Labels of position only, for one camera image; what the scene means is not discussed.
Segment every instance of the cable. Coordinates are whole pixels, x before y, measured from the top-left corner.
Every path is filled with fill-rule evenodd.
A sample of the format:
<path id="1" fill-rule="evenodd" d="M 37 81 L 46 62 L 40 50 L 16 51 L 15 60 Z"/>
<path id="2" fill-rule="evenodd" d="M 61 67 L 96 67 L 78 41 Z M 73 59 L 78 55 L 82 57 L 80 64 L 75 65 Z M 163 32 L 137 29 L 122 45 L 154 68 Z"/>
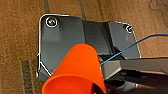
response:
<path id="1" fill-rule="evenodd" d="M 127 51 L 127 50 L 130 49 L 131 47 L 137 45 L 138 43 L 140 43 L 140 42 L 142 42 L 142 41 L 144 41 L 144 40 L 146 40 L 146 39 L 148 39 L 148 38 L 151 38 L 151 37 L 159 37 L 159 36 L 162 36 L 162 37 L 168 37 L 168 34 L 154 34 L 154 35 L 147 36 L 147 37 L 145 37 L 145 38 L 143 38 L 143 39 L 141 39 L 141 40 L 135 42 L 134 44 L 132 44 L 132 45 L 129 46 L 128 48 L 122 50 L 121 52 L 119 52 L 119 53 L 113 55 L 112 57 L 110 57 L 110 58 L 107 59 L 106 61 L 100 63 L 100 66 L 103 65 L 104 63 L 108 62 L 109 60 L 113 59 L 114 57 L 116 57 L 116 56 L 122 54 L 123 52 Z"/>

